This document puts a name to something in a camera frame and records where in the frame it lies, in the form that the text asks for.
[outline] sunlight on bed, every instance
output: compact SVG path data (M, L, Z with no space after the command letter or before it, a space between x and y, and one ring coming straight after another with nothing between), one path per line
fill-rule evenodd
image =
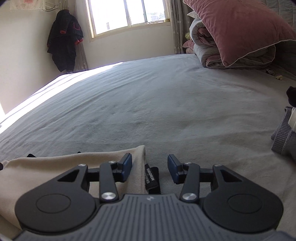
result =
M2 116L1 113L3 112L2 107L0 106L0 134L6 130L9 126L11 126L14 122L16 122L19 118L23 115L27 114L29 111L33 110L49 98L55 96L56 94L60 93L61 91L67 89L71 85L85 80L86 78L93 76L98 73L102 73L112 67L121 64L111 64L107 66L103 66L100 68L74 73L74 74L66 74L59 76L34 94L32 94L28 99L24 102L19 104L17 107L9 111L6 115Z

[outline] gray knit clothing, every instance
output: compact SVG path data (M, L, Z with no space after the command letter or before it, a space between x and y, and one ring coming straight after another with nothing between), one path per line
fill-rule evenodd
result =
M271 139L274 141L272 150L281 155L291 155L296 161L296 133L292 131L292 128L288 124L292 113L292 107L285 108L286 114L272 134Z

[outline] window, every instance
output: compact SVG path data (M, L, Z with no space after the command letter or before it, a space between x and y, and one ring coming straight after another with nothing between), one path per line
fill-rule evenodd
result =
M88 0L92 37L141 23L168 19L166 0Z

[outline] triangular cutout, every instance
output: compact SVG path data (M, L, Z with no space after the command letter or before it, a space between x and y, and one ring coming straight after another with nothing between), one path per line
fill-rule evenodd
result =
M68 173L67 175L63 176L58 180L58 182L67 182L72 183L75 181L77 175L79 173L79 170L74 170L73 172Z
M229 172L227 172L225 170L221 170L221 173L222 173L224 181L227 183L241 182L241 180L239 178L237 178L236 176L230 174Z

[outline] window frame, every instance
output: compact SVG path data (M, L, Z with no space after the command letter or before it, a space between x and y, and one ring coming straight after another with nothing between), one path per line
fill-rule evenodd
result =
M144 22L144 23L138 23L138 24L133 24L131 25L131 21L130 18L128 17L128 9L127 9L127 4L126 4L126 0L123 0L124 2L124 8L126 11L126 20L128 23L128 26L122 27L122 28L116 28L113 30L109 30L100 34L96 34L96 27L94 24L94 17L93 17L93 12L91 9L91 4L90 4L90 0L85 0L85 4L86 4L86 13L87 13L87 19L88 19L88 23L89 23L89 30L90 30L90 41L93 41L94 39L96 39L97 37L102 37L102 36L110 36L116 33L120 33L120 32L124 32L127 30L132 30L135 28L145 28L145 27L150 27L152 25L154 26L160 26L160 25L170 25L170 16L169 16L169 11L168 11L168 2L167 0L163 0L163 6L164 6L164 11L165 11L165 20L158 20L158 21L153 21L153 22ZM145 7L144 7L144 0L141 0L142 2L142 6L143 6L143 11L145 13L144 15L144 19L145 21L147 21L147 15L146 15L146 11L145 11Z

